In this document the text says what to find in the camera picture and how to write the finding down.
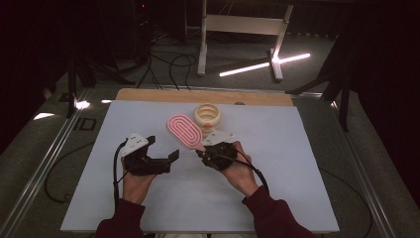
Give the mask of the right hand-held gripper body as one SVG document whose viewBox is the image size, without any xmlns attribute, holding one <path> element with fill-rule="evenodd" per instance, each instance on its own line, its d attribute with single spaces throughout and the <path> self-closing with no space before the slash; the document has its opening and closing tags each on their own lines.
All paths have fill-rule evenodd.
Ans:
<svg viewBox="0 0 420 238">
<path fill-rule="evenodd" d="M 237 150 L 229 142 L 233 137 L 233 133 L 220 130 L 213 130 L 208 134 L 202 141 L 207 155 L 202 163 L 219 172 L 227 169 L 237 158 Z"/>
</svg>

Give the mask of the cream ribbed holder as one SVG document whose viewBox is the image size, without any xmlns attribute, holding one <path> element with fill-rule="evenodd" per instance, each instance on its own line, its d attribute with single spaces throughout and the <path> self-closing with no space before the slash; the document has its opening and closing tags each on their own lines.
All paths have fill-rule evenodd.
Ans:
<svg viewBox="0 0 420 238">
<path fill-rule="evenodd" d="M 203 103 L 195 107 L 193 121 L 202 131 L 204 136 L 213 130 L 219 129 L 221 125 L 222 112 L 214 104 Z"/>
</svg>

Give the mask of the person's right hand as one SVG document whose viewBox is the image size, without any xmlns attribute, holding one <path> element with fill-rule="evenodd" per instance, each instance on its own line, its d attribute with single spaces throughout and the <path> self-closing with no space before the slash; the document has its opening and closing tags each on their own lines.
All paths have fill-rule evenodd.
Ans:
<svg viewBox="0 0 420 238">
<path fill-rule="evenodd" d="M 245 197 L 250 197 L 259 188 L 256 183 L 254 171 L 250 168 L 252 158 L 244 152 L 242 144 L 239 141 L 234 142 L 233 146 L 238 151 L 237 161 L 223 170 L 222 175 L 232 187 Z"/>
</svg>

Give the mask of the light blue table mat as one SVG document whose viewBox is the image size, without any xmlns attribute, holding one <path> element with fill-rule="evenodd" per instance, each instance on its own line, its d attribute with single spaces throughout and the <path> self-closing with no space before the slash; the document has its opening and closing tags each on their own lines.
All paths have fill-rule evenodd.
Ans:
<svg viewBox="0 0 420 238">
<path fill-rule="evenodd" d="M 141 227 L 161 233 L 247 233 L 253 217 L 242 195 L 192 150 L 169 134 L 166 121 L 176 114 L 190 116 L 192 103 L 115 100 L 70 206 L 61 224 L 64 231 L 85 232 L 114 213 L 113 177 L 120 173 L 113 158 L 132 132 L 156 136 L 153 158 L 178 150 L 170 172 L 156 177 L 144 201 Z M 336 232 L 339 225 L 321 178 L 300 114 L 293 106 L 223 105 L 221 128 L 234 134 L 253 165 L 267 180 L 269 193 L 285 200 L 299 224 L 314 233 Z"/>
</svg>

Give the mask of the person's left hand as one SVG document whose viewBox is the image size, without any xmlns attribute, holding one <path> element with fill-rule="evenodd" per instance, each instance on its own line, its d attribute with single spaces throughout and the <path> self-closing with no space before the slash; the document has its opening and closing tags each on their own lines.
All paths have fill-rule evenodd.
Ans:
<svg viewBox="0 0 420 238">
<path fill-rule="evenodd" d="M 122 198 L 135 204 L 142 204 L 155 178 L 156 175 L 134 176 L 123 165 Z"/>
</svg>

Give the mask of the white desk frame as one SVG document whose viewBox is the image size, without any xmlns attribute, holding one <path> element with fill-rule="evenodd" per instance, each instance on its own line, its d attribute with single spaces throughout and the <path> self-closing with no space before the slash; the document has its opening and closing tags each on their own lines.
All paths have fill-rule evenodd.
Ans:
<svg viewBox="0 0 420 238">
<path fill-rule="evenodd" d="M 270 50 L 270 60 L 267 65 L 272 67 L 274 78 L 283 80 L 281 59 L 279 52 L 286 34 L 293 6 L 288 5 L 281 19 L 256 18 L 244 16 L 210 15 L 207 13 L 208 0 L 202 0 L 201 13 L 201 46 L 199 52 L 197 74 L 202 76 L 206 73 L 207 61 L 207 32 L 257 34 L 276 36 L 274 47 Z"/>
</svg>

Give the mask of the pink hairbrush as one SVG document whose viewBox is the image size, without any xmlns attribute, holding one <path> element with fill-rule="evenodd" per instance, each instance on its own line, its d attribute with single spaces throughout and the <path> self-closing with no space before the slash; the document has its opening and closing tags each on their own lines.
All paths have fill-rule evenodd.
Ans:
<svg viewBox="0 0 420 238">
<path fill-rule="evenodd" d="M 185 148 L 204 152 L 202 132 L 186 115 L 177 114 L 166 121 L 166 128 Z"/>
</svg>

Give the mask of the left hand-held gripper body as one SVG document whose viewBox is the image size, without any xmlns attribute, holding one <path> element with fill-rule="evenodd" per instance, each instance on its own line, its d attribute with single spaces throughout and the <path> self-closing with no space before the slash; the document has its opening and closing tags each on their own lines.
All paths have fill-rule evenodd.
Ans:
<svg viewBox="0 0 420 238">
<path fill-rule="evenodd" d="M 148 140 L 137 132 L 133 132 L 123 147 L 121 154 L 123 165 L 134 176 L 161 175 L 170 172 L 167 157 L 153 159 L 148 155 Z"/>
</svg>

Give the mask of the black tripod stand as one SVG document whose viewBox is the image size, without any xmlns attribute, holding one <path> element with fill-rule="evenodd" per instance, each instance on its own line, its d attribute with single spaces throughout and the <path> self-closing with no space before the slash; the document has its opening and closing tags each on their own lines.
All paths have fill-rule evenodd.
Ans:
<svg viewBox="0 0 420 238">
<path fill-rule="evenodd" d="M 339 34 L 317 76 L 302 86 L 286 91 L 287 94 L 299 95 L 308 89 L 327 82 L 328 85 L 322 92 L 321 98 L 324 101 L 333 102 L 338 96 L 341 96 L 339 100 L 339 123 L 345 132 L 349 131 L 347 117 L 351 78 L 347 74 L 347 69 L 352 59 L 348 52 L 348 46 L 351 43 L 352 41 L 348 41 L 344 33 Z"/>
<path fill-rule="evenodd" d="M 69 51 L 66 54 L 67 58 L 67 93 L 64 101 L 67 103 L 66 117 L 70 118 L 76 111 L 76 81 L 79 79 L 86 87 L 92 88 L 96 84 L 96 78 L 93 75 L 93 70 L 104 73 L 119 83 L 133 85 L 129 81 L 116 72 L 108 69 L 105 65 L 100 64 L 93 59 L 83 56 L 81 54 Z"/>
</svg>

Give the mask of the metal floor rail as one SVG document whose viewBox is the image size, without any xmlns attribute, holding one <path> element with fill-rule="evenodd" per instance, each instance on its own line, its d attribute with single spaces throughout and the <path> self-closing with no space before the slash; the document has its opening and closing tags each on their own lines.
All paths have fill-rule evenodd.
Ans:
<svg viewBox="0 0 420 238">
<path fill-rule="evenodd" d="M 350 155 L 350 164 L 358 181 L 364 202 L 367 205 L 371 221 L 376 225 L 381 238 L 395 238 L 394 230 L 388 221 L 380 199 L 368 178 L 367 172 L 363 167 L 349 134 L 341 126 L 340 129 L 342 130 L 341 134 L 345 148 Z"/>
<path fill-rule="evenodd" d="M 33 120 L 4 156 L 0 196 L 6 200 L 0 238 L 86 238 L 89 232 L 63 232 L 61 223 L 92 147 L 78 129 L 92 105 L 91 88 L 80 90 L 74 112 L 59 105 L 53 118 Z"/>
</svg>

